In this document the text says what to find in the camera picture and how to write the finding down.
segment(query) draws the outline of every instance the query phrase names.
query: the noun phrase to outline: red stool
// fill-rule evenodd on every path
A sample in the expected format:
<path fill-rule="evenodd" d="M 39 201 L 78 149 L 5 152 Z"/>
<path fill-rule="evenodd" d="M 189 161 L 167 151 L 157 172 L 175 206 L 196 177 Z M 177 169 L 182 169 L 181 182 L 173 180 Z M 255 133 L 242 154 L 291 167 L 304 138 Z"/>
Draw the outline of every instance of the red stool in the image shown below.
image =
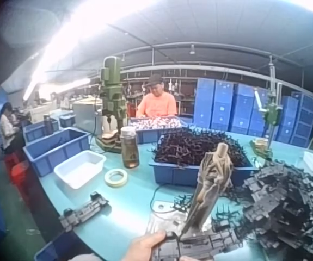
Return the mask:
<path fill-rule="evenodd" d="M 24 190 L 23 184 L 24 184 L 24 180 L 26 179 L 26 174 L 27 174 L 28 169 L 29 169 L 29 164 L 25 160 L 15 165 L 11 171 L 11 181 L 19 190 L 26 204 L 28 204 L 28 197 Z"/>
<path fill-rule="evenodd" d="M 19 158 L 17 157 L 16 153 L 12 153 L 10 155 L 4 155 L 4 162 L 6 171 L 9 174 L 9 177 L 11 178 L 11 171 L 13 167 L 20 162 Z"/>

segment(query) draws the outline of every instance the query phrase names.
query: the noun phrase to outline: roll of tape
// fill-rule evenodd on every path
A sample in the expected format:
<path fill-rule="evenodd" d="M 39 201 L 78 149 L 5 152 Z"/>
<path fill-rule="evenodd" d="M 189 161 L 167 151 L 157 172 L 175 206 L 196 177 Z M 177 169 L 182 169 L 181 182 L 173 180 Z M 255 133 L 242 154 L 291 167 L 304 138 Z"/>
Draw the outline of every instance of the roll of tape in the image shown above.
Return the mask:
<path fill-rule="evenodd" d="M 119 179 L 118 181 L 113 181 L 112 177 L 115 176 L 115 175 L 122 176 L 122 178 Z M 126 182 L 127 182 L 127 172 L 125 170 L 122 170 L 122 169 L 112 169 L 112 170 L 109 170 L 105 174 L 104 180 L 106 181 L 106 183 L 110 187 L 114 187 L 114 188 L 121 187 L 121 186 L 125 185 Z"/>

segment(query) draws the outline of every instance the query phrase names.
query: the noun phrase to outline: plastic bottle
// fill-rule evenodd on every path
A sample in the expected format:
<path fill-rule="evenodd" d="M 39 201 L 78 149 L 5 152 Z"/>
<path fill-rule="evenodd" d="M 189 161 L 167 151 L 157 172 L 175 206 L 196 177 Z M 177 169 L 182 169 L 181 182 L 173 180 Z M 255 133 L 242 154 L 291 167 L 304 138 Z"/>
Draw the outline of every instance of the plastic bottle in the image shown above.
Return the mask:
<path fill-rule="evenodd" d="M 132 169 L 139 166 L 139 152 L 137 146 L 136 128 L 126 126 L 121 128 L 121 154 L 126 168 Z"/>
<path fill-rule="evenodd" d="M 49 114 L 44 114 L 45 135 L 49 136 L 53 134 L 53 126 Z"/>

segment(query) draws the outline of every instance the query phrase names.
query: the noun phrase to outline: teal workbench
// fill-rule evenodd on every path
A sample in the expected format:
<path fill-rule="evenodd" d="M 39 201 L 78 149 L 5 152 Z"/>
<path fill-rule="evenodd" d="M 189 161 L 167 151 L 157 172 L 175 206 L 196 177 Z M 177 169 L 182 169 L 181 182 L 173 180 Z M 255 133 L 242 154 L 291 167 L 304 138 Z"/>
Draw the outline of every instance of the teal workbench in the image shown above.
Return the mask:
<path fill-rule="evenodd" d="M 248 158 L 252 160 L 255 155 L 249 142 L 254 137 L 235 133 L 230 135 L 239 140 L 245 147 Z M 105 153 L 107 161 L 103 171 L 78 190 L 68 187 L 54 173 L 40 178 L 48 199 L 60 215 L 66 208 L 75 209 L 88 202 L 93 191 L 102 194 L 109 201 L 110 208 L 104 209 L 74 230 L 84 243 L 107 261 L 121 260 L 131 240 L 145 233 L 151 213 L 150 200 L 158 187 L 153 169 L 148 165 L 152 157 L 152 148 L 151 144 L 139 145 L 140 166 L 136 169 L 126 169 L 128 182 L 121 188 L 111 188 L 104 182 L 104 174 L 108 170 L 124 168 L 121 155 L 109 152 Z M 92 149 L 101 152 L 97 147 L 93 146 Z M 272 149 L 274 159 L 284 160 L 289 165 L 303 168 L 305 172 L 313 174 L 302 161 L 305 149 L 275 141 L 272 142 Z M 173 202 L 175 196 L 189 194 L 192 191 L 192 188 L 170 185 L 161 188 L 156 193 L 155 200 Z M 230 210 L 240 209 L 240 206 L 225 198 L 220 198 L 217 204 L 219 206 L 229 204 Z M 217 255 L 216 261 L 234 261 L 237 257 L 240 257 L 240 261 L 266 260 L 260 247 L 244 244 L 243 248 L 236 251 Z"/>

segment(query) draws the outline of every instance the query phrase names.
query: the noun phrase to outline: woman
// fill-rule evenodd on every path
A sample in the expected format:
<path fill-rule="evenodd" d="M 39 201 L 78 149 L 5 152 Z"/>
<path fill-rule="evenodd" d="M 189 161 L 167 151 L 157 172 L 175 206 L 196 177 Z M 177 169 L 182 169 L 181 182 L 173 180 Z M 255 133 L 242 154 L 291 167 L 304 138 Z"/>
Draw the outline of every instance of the woman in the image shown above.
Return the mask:
<path fill-rule="evenodd" d="M 4 154 L 22 152 L 22 148 L 25 146 L 20 128 L 13 126 L 10 121 L 12 111 L 13 108 L 9 102 L 5 103 L 0 111 L 0 136 Z"/>

